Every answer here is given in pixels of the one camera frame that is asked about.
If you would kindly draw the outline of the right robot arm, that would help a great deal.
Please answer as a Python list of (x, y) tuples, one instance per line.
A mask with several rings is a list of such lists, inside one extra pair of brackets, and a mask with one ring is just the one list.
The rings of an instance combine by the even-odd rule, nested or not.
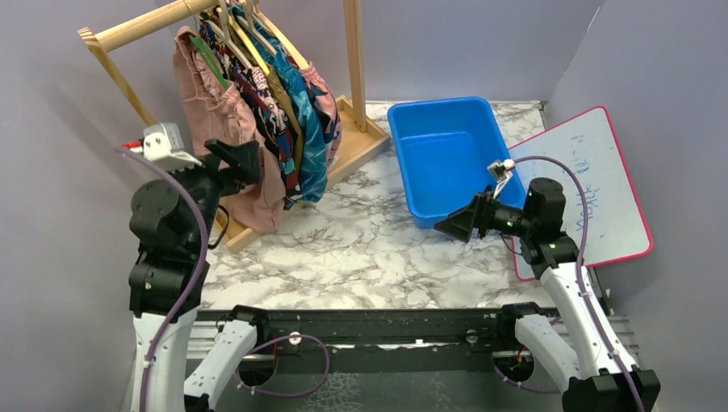
[(503, 306), (495, 337), (504, 348), (530, 350), (556, 383), (563, 410), (650, 411), (661, 384), (628, 352), (594, 296), (579, 248), (561, 229), (565, 206), (561, 184), (537, 178), (521, 209), (486, 191), (434, 228), (464, 242), (492, 230), (519, 238), (520, 253), (554, 301), (568, 338), (535, 303)]

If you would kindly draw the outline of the green hanger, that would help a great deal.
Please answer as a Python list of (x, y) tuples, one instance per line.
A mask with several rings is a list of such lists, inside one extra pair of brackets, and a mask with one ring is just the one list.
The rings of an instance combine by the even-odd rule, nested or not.
[(212, 54), (212, 51), (208, 47), (208, 45), (200, 39), (198, 36), (191, 34), (189, 36), (189, 39), (194, 46), (194, 48), (198, 51), (198, 54), (201, 56), (202, 60), (205, 62), (207, 67), (209, 68), (212, 75), (215, 77), (215, 79), (221, 84), (221, 86), (224, 89), (228, 88), (228, 80), (223, 75), (221, 69), (218, 67), (217, 61), (215, 57)]

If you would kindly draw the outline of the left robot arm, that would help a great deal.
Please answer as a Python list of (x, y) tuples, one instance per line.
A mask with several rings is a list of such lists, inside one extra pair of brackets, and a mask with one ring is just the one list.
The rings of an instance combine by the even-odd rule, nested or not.
[(232, 146), (212, 139), (205, 146), (205, 156), (186, 157), (170, 172), (150, 162), (157, 179), (131, 199), (130, 230), (139, 241), (129, 275), (134, 411), (213, 411), (243, 358), (269, 344), (268, 313), (236, 306), (202, 362), (192, 372), (186, 369), (219, 203), (261, 179), (257, 142)]

